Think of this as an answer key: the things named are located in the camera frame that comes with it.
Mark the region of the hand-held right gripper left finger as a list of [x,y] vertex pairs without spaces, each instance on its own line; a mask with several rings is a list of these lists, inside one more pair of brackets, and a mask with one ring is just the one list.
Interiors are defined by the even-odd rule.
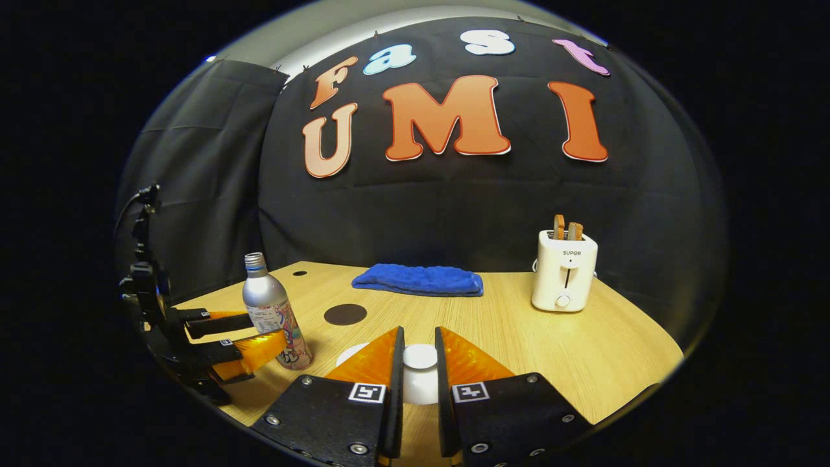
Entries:
[[253,424],[317,466],[388,466],[400,456],[405,331],[392,328],[325,376],[303,374]]

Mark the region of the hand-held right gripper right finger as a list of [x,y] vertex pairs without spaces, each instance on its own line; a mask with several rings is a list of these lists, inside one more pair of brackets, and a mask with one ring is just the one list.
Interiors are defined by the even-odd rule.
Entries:
[[513,374],[435,330],[440,452],[453,466],[541,466],[594,426],[537,372]]

